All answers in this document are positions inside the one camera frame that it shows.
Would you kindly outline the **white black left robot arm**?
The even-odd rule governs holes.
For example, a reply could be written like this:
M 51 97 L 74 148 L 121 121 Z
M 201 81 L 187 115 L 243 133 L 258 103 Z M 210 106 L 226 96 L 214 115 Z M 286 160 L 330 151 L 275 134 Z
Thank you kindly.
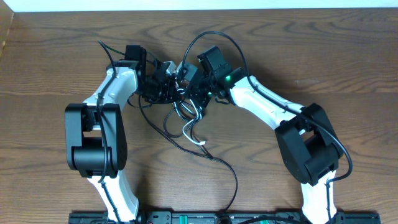
M 178 72 L 173 61 L 153 61 L 146 74 L 147 50 L 127 45 L 123 58 L 111 58 L 104 80 L 82 103 L 65 108 L 67 164 L 94 186 L 107 214 L 99 222 L 146 223 L 146 213 L 132 192 L 124 168 L 127 140 L 122 111 L 134 94 L 150 103 L 171 103 L 178 98 L 172 80 Z

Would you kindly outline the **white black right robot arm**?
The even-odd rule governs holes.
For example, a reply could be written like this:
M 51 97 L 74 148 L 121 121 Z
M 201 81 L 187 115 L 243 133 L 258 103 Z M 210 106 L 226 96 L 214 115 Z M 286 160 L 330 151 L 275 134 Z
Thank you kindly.
M 178 78 L 188 82 L 186 97 L 200 110 L 211 97 L 219 96 L 265 122 L 275 132 L 287 170 L 301 184 L 305 218 L 310 223 L 331 223 L 336 215 L 336 170 L 348 152 L 325 110 L 316 103 L 293 103 L 270 91 L 250 75 L 247 66 L 233 69 L 217 46 L 197 58 L 202 70 L 186 61 L 177 69 Z

